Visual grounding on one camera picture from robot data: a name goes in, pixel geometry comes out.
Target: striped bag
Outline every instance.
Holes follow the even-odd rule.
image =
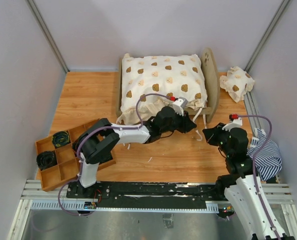
[[[247,154],[253,159],[254,153],[263,145],[266,140],[266,133],[263,129],[254,128],[254,137]],[[255,166],[262,181],[267,181],[274,177],[282,169],[282,158],[278,145],[272,140],[268,140],[264,148],[256,155]]]

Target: red connector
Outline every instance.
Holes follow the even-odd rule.
[[[229,119],[231,120],[231,121],[233,121],[234,119],[239,119],[239,115],[238,114],[230,114],[229,115]]]

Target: gray floor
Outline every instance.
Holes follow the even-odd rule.
[[[275,216],[285,227],[280,208]],[[31,232],[31,219],[40,230]],[[219,220],[212,213],[174,213],[173,229],[164,226],[163,214],[154,212],[95,212],[88,217],[67,215],[60,210],[30,212],[22,240],[245,240],[237,216]]]

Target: toy bed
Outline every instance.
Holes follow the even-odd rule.
[[[219,73],[213,52],[210,48],[205,48],[199,59],[201,61],[201,71],[205,79],[205,89],[207,92],[207,103],[206,106],[201,110],[200,115],[205,115],[206,122],[210,123],[218,108],[220,99]],[[118,118],[122,115],[122,60],[123,59],[121,58],[119,62],[118,95],[116,101],[116,116]],[[194,110],[190,107],[187,107],[185,110],[188,111],[189,115],[196,115],[198,113],[198,110]]]

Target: wooden floor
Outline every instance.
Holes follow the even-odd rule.
[[[69,72],[58,102],[50,134],[97,118],[116,122],[117,72]],[[229,114],[246,114],[243,102],[235,103],[221,89],[218,110],[208,127],[228,123]],[[203,118],[197,119],[200,130]],[[250,123],[243,120],[248,136]],[[175,132],[172,137],[151,144],[122,144],[113,149],[116,164],[97,173],[99,181],[199,182],[213,183],[228,174],[225,159],[217,147],[196,140],[196,133]]]

